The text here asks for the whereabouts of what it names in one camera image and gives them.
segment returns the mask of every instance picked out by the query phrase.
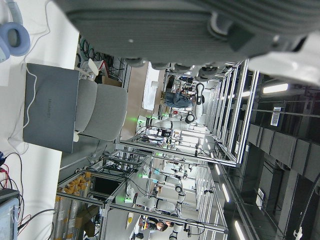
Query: chair backrest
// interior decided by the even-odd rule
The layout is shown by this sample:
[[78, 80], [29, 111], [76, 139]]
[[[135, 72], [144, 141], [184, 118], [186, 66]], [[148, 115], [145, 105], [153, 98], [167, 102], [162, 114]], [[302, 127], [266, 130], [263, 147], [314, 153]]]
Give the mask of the chair backrest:
[[83, 132], [94, 112], [98, 84], [87, 79], [79, 79], [76, 101], [74, 130]]
[[97, 84], [94, 109], [83, 134], [113, 141], [124, 124], [127, 105], [128, 93], [124, 88]]

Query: green light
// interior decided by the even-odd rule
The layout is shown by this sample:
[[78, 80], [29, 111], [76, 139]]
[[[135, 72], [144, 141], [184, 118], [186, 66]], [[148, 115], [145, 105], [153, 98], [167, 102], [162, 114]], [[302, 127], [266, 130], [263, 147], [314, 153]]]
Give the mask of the green light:
[[132, 122], [137, 122], [137, 118], [136, 117], [126, 117], [127, 120], [132, 121]]

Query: headphone ear cup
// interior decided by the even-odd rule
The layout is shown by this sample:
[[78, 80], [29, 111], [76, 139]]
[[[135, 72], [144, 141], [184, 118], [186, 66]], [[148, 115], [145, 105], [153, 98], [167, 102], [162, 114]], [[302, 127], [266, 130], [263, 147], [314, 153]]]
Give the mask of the headphone ear cup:
[[[17, 34], [18, 45], [12, 46], [9, 42], [9, 31], [14, 30]], [[28, 31], [19, 23], [7, 22], [0, 26], [0, 37], [3, 39], [7, 48], [9, 49], [10, 55], [22, 56], [25, 55], [30, 49], [30, 36]]]
[[10, 58], [9, 48], [8, 48], [6, 42], [0, 36], [0, 63], [4, 62], [8, 58]]

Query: huawei logo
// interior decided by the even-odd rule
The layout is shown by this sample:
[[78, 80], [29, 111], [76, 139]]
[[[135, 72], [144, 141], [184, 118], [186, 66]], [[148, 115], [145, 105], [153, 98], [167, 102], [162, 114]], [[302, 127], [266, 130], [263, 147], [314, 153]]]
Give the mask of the huawei logo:
[[48, 119], [51, 117], [51, 103], [52, 103], [52, 99], [49, 98], [48, 99], [48, 111], [46, 113], [46, 116], [48, 117]]

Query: white cable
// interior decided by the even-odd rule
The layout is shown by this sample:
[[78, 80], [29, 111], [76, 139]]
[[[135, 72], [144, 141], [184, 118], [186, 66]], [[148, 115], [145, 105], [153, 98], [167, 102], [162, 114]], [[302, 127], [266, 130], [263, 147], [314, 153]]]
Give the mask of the white cable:
[[29, 124], [30, 122], [30, 117], [29, 117], [29, 109], [31, 107], [31, 105], [34, 103], [35, 101], [35, 98], [36, 98], [36, 84], [37, 84], [37, 79], [38, 77], [36, 75], [34, 75], [33, 73], [31, 73], [27, 67], [27, 64], [26, 64], [26, 58], [27, 56], [32, 52], [32, 50], [35, 48], [35, 46], [37, 45], [38, 41], [43, 38], [44, 36], [48, 35], [51, 30], [50, 30], [50, 26], [49, 26], [49, 22], [48, 22], [48, 12], [47, 12], [47, 6], [48, 6], [48, 3], [51, 2], [52, 0], [47, 0], [45, 2], [45, 5], [44, 5], [44, 11], [45, 11], [45, 20], [46, 20], [46, 27], [48, 29], [48, 31], [41, 35], [40, 37], [37, 38], [37, 40], [35, 41], [33, 47], [30, 49], [30, 51], [24, 56], [23, 58], [23, 64], [25, 65], [25, 68], [26, 68], [26, 71], [28, 72], [28, 74], [30, 74], [31, 76], [34, 77], [34, 84], [33, 84], [33, 98], [32, 98], [32, 101], [29, 103], [27, 109], [26, 109], [26, 117], [27, 117], [27, 121], [26, 121], [26, 124], [23, 126], [23, 129]]
[[[28, 72], [28, 74], [34, 76], [35, 79], [34, 79], [34, 84], [33, 84], [33, 91], [34, 91], [34, 92], [33, 92], [33, 99], [32, 99], [32, 101], [30, 102], [30, 104], [28, 105], [27, 110], [26, 110], [27, 122], [26, 122], [26, 124], [25, 124], [18, 132], [16, 132], [15, 134], [13, 134], [13, 133], [15, 132], [15, 130], [13, 130], [12, 135], [8, 138], [8, 143], [9, 143], [9, 144], [11, 145], [11, 147], [12, 147], [17, 153], [19, 153], [20, 155], [23, 155], [23, 154], [26, 153], [26, 151], [27, 151], [28, 148], [29, 148], [29, 144], [27, 143], [27, 147], [25, 148], [24, 152], [23, 152], [23, 153], [20, 153], [20, 152], [9, 142], [9, 140], [10, 140], [11, 138], [13, 138], [14, 136], [16, 136], [22, 129], [24, 129], [24, 128], [29, 124], [29, 121], [30, 121], [30, 118], [29, 118], [29, 109], [30, 109], [30, 107], [31, 107], [31, 104], [34, 102], [34, 100], [35, 100], [35, 98], [36, 98], [37, 76], [34, 75], [34, 74], [32, 74], [32, 73], [29, 71], [29, 69], [28, 69], [28, 67], [27, 67], [27, 64], [26, 64], [26, 58], [27, 58], [27, 56], [33, 51], [33, 49], [34, 49], [35, 46], [37, 45], [38, 41], [39, 41], [42, 37], [48, 35], [48, 34], [51, 32], [51, 29], [50, 29], [50, 26], [49, 26], [49, 22], [48, 22], [48, 11], [47, 11], [48, 3], [51, 2], [51, 1], [52, 1], [52, 0], [47, 0], [47, 1], [45, 2], [45, 4], [44, 4], [45, 20], [46, 20], [46, 30], [45, 30], [45, 31], [47, 31], [47, 32], [37, 38], [37, 40], [35, 41], [33, 47], [29, 50], [29, 52], [24, 56], [24, 58], [23, 58], [23, 60], [22, 60], [21, 68], [22, 68], [23, 66], [25, 66], [25, 67], [26, 67], [26, 71]], [[22, 106], [21, 106], [20, 115], [19, 115], [19, 118], [18, 118], [18, 119], [20, 119], [20, 117], [21, 117], [21, 111], [22, 111], [22, 108], [23, 108], [23, 107], [24, 107], [24, 104], [22, 104]]]
[[33, 84], [33, 98], [31, 100], [31, 102], [29, 103], [27, 109], [26, 109], [26, 118], [27, 121], [25, 123], [25, 125], [23, 126], [23, 129], [29, 124], [30, 118], [29, 118], [29, 109], [31, 107], [31, 105], [34, 103], [35, 99], [36, 99], [36, 84], [37, 84], [37, 79], [38, 77], [36, 75], [34, 75], [33, 73], [31, 73], [28, 69], [28, 67], [26, 66], [26, 71], [28, 72], [28, 74], [30, 74], [31, 76], [34, 76], [34, 84]]

